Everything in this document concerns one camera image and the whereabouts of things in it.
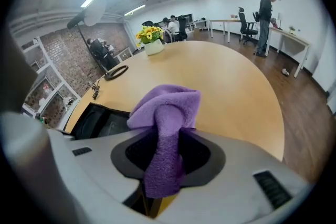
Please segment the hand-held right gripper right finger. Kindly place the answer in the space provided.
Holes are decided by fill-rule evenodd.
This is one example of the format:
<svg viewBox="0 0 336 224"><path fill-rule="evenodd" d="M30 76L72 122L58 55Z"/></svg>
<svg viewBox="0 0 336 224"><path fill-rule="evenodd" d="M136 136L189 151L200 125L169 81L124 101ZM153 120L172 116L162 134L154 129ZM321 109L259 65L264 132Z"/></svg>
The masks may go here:
<svg viewBox="0 0 336 224"><path fill-rule="evenodd" d="M200 187L208 184L224 168L226 155L214 141L215 135L197 129L181 129L179 154L185 175L181 187Z"/></svg>

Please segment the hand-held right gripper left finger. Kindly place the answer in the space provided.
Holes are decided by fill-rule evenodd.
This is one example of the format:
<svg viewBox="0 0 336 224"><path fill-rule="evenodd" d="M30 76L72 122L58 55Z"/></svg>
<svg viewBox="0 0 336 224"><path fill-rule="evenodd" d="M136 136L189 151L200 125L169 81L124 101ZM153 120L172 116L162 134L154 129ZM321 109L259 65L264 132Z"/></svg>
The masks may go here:
<svg viewBox="0 0 336 224"><path fill-rule="evenodd" d="M157 142L157 130L134 130L131 138L112 149L111 161L125 177L142 179L156 152Z"/></svg>

